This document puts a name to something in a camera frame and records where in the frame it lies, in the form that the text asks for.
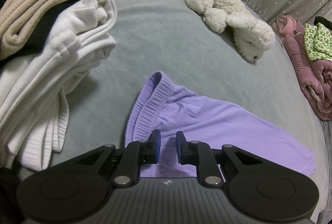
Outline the purple pants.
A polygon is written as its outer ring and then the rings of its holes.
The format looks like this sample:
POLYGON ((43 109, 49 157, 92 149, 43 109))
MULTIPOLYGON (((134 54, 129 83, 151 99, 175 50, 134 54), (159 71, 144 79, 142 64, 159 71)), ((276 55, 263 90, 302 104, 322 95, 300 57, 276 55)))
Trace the purple pants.
POLYGON ((161 134, 160 160, 141 169, 142 177, 194 177, 196 168, 178 163, 176 133, 188 141, 205 142, 213 149, 232 144, 247 152, 302 173, 316 171, 314 152, 276 125, 237 104, 199 96, 176 85, 163 72, 145 82, 129 117, 125 144, 161 134))

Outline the folded white garment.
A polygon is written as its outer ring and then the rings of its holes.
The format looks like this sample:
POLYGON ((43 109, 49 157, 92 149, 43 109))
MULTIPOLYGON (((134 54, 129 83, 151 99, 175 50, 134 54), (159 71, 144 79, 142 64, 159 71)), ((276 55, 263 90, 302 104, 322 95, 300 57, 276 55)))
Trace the folded white garment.
POLYGON ((80 0, 59 14, 40 54, 12 60, 1 76, 1 166, 41 171, 60 152, 69 124, 66 96, 116 45, 114 0, 80 0))

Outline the white plush dog toy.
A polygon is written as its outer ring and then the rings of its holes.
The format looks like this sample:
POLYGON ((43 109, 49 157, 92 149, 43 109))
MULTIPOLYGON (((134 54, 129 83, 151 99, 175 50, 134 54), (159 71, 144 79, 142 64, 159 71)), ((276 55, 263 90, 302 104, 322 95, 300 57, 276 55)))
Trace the white plush dog toy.
POLYGON ((256 18, 241 0, 185 0, 185 4, 201 15, 214 33, 230 27, 238 53, 249 62, 261 59, 275 43, 271 26, 256 18))

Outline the green patterned garment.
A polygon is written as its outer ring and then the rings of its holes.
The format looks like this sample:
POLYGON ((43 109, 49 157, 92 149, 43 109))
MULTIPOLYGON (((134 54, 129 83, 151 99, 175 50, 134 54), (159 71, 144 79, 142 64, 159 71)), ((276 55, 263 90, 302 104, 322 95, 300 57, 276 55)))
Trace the green patterned garment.
POLYGON ((322 23, 317 25, 305 24, 304 48, 310 61, 331 61, 331 31, 322 23))

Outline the black garment on pile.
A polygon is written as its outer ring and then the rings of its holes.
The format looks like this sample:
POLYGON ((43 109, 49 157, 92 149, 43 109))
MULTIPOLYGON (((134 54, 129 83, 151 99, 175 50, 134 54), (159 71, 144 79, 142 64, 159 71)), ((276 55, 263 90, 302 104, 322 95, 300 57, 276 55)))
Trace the black garment on pile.
POLYGON ((328 19, 325 19, 322 16, 316 16, 314 19, 314 25, 318 25, 318 23, 322 24, 324 27, 329 29, 329 31, 332 31, 332 22, 329 21, 328 19))

